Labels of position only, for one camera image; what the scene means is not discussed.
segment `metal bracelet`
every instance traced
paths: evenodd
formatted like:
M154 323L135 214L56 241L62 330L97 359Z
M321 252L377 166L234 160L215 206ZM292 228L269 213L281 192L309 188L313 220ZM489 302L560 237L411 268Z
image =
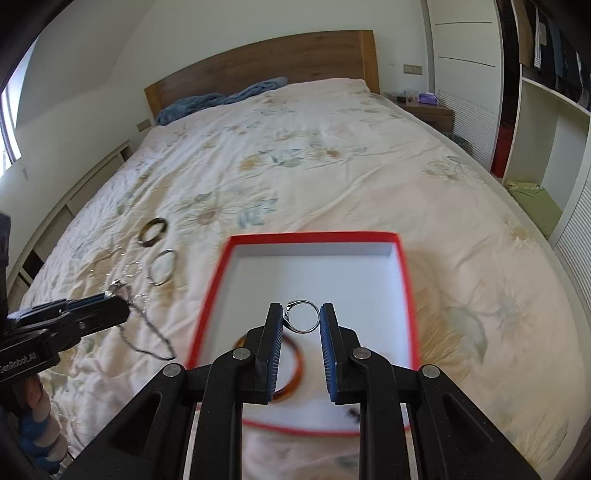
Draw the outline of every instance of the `metal bracelet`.
M121 279L115 280L109 286L109 289L105 292L105 298L114 297L115 295L120 295L127 302L127 305L129 307L131 307L132 309L134 309L139 314L139 316L141 316L143 318L144 323L147 325L147 327L166 345L169 355L162 356L157 353L151 352L149 350L143 350L143 349L135 346L127 338L127 336L125 334L125 327L123 325L117 325L117 328L119 329L119 335L121 336L121 339L123 340L123 342L129 348L131 348L134 352L145 353L146 355L153 356L154 358L156 358L158 360L165 361L165 362L175 360L177 357L177 354L174 351L172 343L160 332L160 330L158 330L156 325L154 325L152 322L150 322L148 316L146 315L146 304L144 303L143 309L140 309L135 304L135 299L137 299L139 297L144 297L144 301L146 301L146 300L149 301L150 299L148 298L148 296L144 295L144 294L139 294L139 295L136 295L134 297L134 299L132 300L131 299L131 297L132 297L131 285L129 285L126 281L121 280Z
M316 311L316 315L318 315L318 319L316 320L316 324L311 329L308 329L308 330L297 329L290 322L290 310L293 307L295 307L296 305L301 305L303 303L305 303L306 305L310 305ZM283 314L283 325L287 329L291 330L294 333L312 333L312 332L314 332L314 330L316 330L320 326L320 310L318 309L318 307L316 305L314 305L312 302L310 302L308 300L291 301L287 304L287 307L285 307L285 313Z
M144 235L146 233L148 233L148 230L150 230L150 228L152 228L154 225L162 225L162 227L160 228L160 231L156 234L155 237L150 238L148 240L144 240ZM156 242L158 242L166 233L166 230L168 229L168 222L166 221L166 219L158 217L158 218L154 218L152 220L150 220L148 223L146 223L142 229L139 231L139 235L138 235L138 243L142 246L142 247L152 247L153 245L156 244Z
M154 280L154 277L152 276L152 265L154 265L154 262L156 262L156 260L158 260L160 257L163 257L166 254L173 255L173 266L170 269L168 276L164 280L156 282ZM176 252L176 250L172 250L172 249L163 250L158 255L156 255L156 257L148 264L148 271L146 273L146 278L148 279L148 282L150 283L150 285L152 285L153 287L159 287L160 285L164 285L166 282L168 282L173 277L174 271L177 269L177 260L178 260L178 253Z

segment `louvered door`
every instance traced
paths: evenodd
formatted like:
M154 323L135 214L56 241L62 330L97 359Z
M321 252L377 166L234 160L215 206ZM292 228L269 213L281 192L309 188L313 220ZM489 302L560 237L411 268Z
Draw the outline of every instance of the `louvered door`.
M550 245L569 270L587 312L591 313L591 135L579 178Z
M495 0L428 0L435 90L455 112L456 135L487 170L495 152L503 92L503 45Z

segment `blue blanket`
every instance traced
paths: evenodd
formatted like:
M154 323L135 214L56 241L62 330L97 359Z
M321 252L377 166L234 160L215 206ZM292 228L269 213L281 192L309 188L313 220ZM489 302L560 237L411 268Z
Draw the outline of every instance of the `blue blanket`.
M230 103L240 102L241 100L253 97L262 92L276 90L285 85L287 85L287 78L277 77L275 79L264 80L263 82L250 85L250 87L243 91L234 93L230 96L225 96L221 93L208 93L207 95L195 95L181 98L163 109L156 117L156 123L162 126L168 125L170 122L174 122L179 118L198 112L199 110L205 110L212 106L229 105Z

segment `nightstand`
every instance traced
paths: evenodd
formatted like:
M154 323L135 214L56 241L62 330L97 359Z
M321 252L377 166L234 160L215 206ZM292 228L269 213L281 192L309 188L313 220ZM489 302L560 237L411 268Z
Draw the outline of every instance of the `nightstand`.
M451 132L453 130L453 110L446 106L428 105L414 101L396 103L396 105L413 114L435 130L440 132Z

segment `ring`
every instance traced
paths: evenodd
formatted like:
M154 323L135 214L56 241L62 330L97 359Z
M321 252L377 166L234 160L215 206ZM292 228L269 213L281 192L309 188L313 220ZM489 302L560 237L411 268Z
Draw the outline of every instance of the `ring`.
M234 344L234 348L243 346L244 340L246 340L246 335L243 335L238 339L238 341ZM301 354L300 347L298 347L297 344L287 335L283 336L283 342L289 345L294 351L296 367L295 372L291 376L289 382L287 382L287 385L273 393L271 401L274 402L283 401L286 398L291 397L296 391L296 388L300 385L301 379L304 375L304 358Z
M122 297L125 301L129 302L131 299L131 286L124 280L115 280L105 292L105 298L109 299L111 297L115 297L119 294L120 290L125 290L124 297Z
M136 270L136 272L135 272L135 273L132 273L132 274L130 275L130 274L129 274L129 268L130 268L132 265L137 265L137 266L138 266L138 269ZM127 265L125 266L125 268L123 269L123 275L124 275L126 278L133 278L133 277L135 277L137 274L141 273L141 271L142 271L143 269L144 269L144 266L142 265L142 262L131 262L131 263L127 264Z
M290 322L290 310L296 305L301 305L303 303L305 303L306 305L310 305L316 311L316 315L318 315L316 324L309 330L299 330L296 327L294 327ZM287 304L287 307L285 308L285 313L283 314L283 325L294 333L312 333L320 326L320 311L318 310L318 307L316 305L314 305L312 302L308 300L291 301Z
M163 257L166 254L173 255L173 267L170 269L168 276L164 280L156 282L154 280L154 277L152 276L152 265L154 265L154 262L156 262L156 260L158 260L160 257ZM154 287L159 287L160 285L164 285L168 280L170 280L173 277L174 271L177 268L177 258L178 258L178 253L176 253L175 250L163 250L158 255L156 255L156 258L154 258L148 264L148 272L146 274L146 278L148 279L148 282L150 282L150 285L152 285Z
M144 299L144 304L142 305L141 309L138 307L138 299ZM148 310L148 305L150 305L150 297L148 297L145 293L140 293L134 297L132 303L140 313L145 314Z
M160 228L160 231L156 234L155 237L150 238L148 240L144 240L144 235L146 233L148 233L148 230L153 227L154 225L162 225L162 227ZM142 246L142 247L152 247L153 245L156 244L156 242L158 242L166 233L166 230L168 229L168 222L161 217L158 218L154 218L152 220L150 220L148 223L146 223L142 229L139 231L139 235L138 235L138 243Z

